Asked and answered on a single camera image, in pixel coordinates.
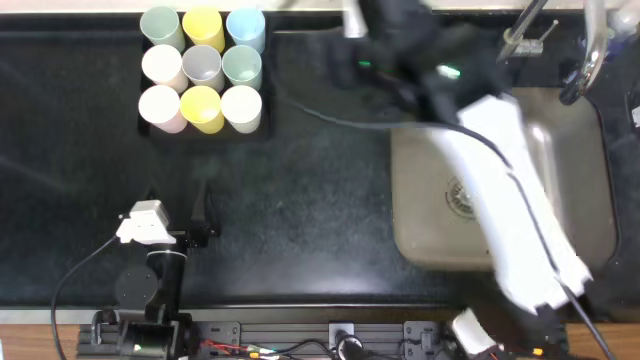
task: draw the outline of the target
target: black tray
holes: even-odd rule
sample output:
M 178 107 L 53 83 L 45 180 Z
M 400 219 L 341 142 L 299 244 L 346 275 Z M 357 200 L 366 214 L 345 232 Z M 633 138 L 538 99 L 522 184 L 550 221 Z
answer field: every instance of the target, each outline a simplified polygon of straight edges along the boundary
M 233 39 L 227 32 L 227 29 L 225 26 L 228 13 L 220 13 L 220 14 L 222 15 L 222 26 L 224 28 L 224 38 L 225 38 L 225 48 L 221 55 L 224 55 L 224 53 L 229 48 L 234 46 L 235 43 L 233 42 Z M 184 13 L 178 13 L 178 16 L 180 17 L 180 24 L 182 24 L 182 17 L 184 16 Z M 187 51 L 187 49 L 192 47 L 194 44 L 189 38 L 189 36 L 187 36 L 187 34 L 184 34 L 184 37 L 185 37 L 184 51 Z M 151 43 L 151 41 L 149 41 L 149 39 L 147 39 L 146 37 L 143 37 L 142 53 L 144 54 L 152 46 L 153 46 L 153 43 Z M 254 132 L 250 134 L 239 133 L 233 128 L 233 126 L 231 126 L 231 124 L 229 124 L 228 121 L 225 120 L 225 124 L 223 128 L 215 134 L 205 134 L 200 130 L 198 130 L 191 123 L 187 123 L 187 127 L 181 132 L 177 134 L 169 134 L 160 130 L 156 126 L 153 126 L 148 121 L 144 120 L 142 116 L 140 116 L 140 114 L 138 114 L 138 124 L 137 124 L 138 134 L 140 134 L 140 136 L 142 137 L 149 138 L 152 141 L 159 142 L 159 143 L 261 142 L 261 141 L 268 140 L 271 137 L 272 128 L 273 128 L 272 126 L 273 120 L 271 119 L 271 106 L 270 106 L 273 92 L 271 91 L 271 83 L 269 81 L 269 74 L 267 70 L 269 67 L 265 66 L 265 63 L 264 63 L 265 60 L 270 58 L 267 55 L 267 51 L 268 51 L 268 48 L 265 48 L 264 52 L 261 54 L 262 86 L 260 88 L 259 93 L 260 93 L 260 96 L 262 97 L 262 114 L 260 118 L 260 125 Z M 142 73 L 142 68 L 140 68 L 140 95 L 142 95 L 142 93 L 145 90 L 147 90 L 153 85 L 154 85 L 153 81 L 149 80 Z M 191 81 L 189 81 L 189 87 L 187 89 L 193 86 L 194 85 L 191 83 Z M 225 87 L 224 87 L 224 90 L 220 93 L 220 96 L 222 97 L 222 94 L 224 94 L 224 92 L 227 91 L 232 86 L 233 84 L 231 84 L 229 79 L 225 77 Z

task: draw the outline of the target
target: green light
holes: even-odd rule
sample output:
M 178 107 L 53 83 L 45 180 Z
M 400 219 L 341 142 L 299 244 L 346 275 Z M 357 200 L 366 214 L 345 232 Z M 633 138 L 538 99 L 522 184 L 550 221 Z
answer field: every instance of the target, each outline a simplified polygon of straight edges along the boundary
M 460 77 L 460 71 L 456 70 L 450 66 L 447 65 L 438 65 L 437 67 L 438 69 L 438 73 L 440 73 L 440 75 L 442 76 L 446 76 L 449 79 L 457 79 Z

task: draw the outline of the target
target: faucet handle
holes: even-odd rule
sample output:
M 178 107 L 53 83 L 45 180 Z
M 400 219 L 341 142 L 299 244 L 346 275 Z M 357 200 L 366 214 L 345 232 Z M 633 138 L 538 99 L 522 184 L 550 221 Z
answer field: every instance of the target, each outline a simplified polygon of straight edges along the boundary
M 513 56 L 534 57 L 542 55 L 542 52 L 544 51 L 544 40 L 549 36 L 549 34 L 551 34 L 558 24 L 560 24 L 558 20 L 553 20 L 549 29 L 547 29 L 539 39 L 523 39 L 520 41 L 516 50 L 513 52 Z

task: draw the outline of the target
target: faucet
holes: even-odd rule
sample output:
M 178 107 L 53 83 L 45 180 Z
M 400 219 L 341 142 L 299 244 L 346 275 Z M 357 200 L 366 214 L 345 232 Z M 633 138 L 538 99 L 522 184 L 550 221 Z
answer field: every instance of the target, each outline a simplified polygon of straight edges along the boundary
M 560 102 L 571 105 L 591 87 L 607 55 L 608 30 L 604 0 L 584 0 L 587 50 L 579 71 L 569 77 L 560 92 Z
M 513 28 L 505 31 L 504 46 L 498 55 L 498 61 L 504 61 L 516 52 L 518 46 L 525 41 L 523 39 L 524 32 L 546 3 L 547 0 L 531 1 L 518 17 Z M 582 67 L 579 71 L 572 73 L 560 93 L 560 102 L 565 105 L 573 104 L 589 90 L 607 54 L 607 13 L 604 0 L 584 0 L 584 18 L 587 30 L 587 51 Z M 547 30 L 540 40 L 536 40 L 538 47 L 541 47 L 542 41 L 549 35 L 553 27 Z

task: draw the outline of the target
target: yellow cup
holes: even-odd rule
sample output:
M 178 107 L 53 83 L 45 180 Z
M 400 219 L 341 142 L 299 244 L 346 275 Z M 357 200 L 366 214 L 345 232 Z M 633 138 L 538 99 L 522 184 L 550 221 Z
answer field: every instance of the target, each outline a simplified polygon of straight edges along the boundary
M 220 95 L 208 86 L 194 86 L 185 91 L 180 99 L 180 112 L 205 134 L 215 134 L 224 126 Z
M 182 28 L 196 45 L 209 45 L 222 54 L 224 50 L 224 30 L 222 17 L 216 8 L 195 7 L 182 19 Z

